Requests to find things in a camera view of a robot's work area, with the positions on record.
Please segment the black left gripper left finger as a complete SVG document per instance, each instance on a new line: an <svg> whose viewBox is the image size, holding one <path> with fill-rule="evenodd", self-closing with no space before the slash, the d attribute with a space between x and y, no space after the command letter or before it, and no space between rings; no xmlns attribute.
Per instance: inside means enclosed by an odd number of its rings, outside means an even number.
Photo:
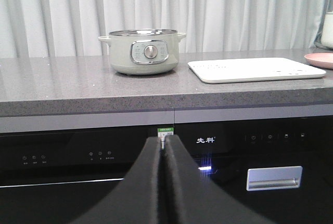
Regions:
<svg viewBox="0 0 333 224"><path fill-rule="evenodd" d="M160 223L161 143L147 138L124 179L97 205L72 223Z"/></svg>

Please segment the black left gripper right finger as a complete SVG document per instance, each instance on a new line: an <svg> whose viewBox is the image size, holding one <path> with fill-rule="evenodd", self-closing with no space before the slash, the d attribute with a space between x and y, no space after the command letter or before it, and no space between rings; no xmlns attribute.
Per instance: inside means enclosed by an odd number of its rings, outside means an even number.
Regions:
<svg viewBox="0 0 333 224"><path fill-rule="evenodd" d="M271 223L203 175L179 136L166 136L169 223Z"/></svg>

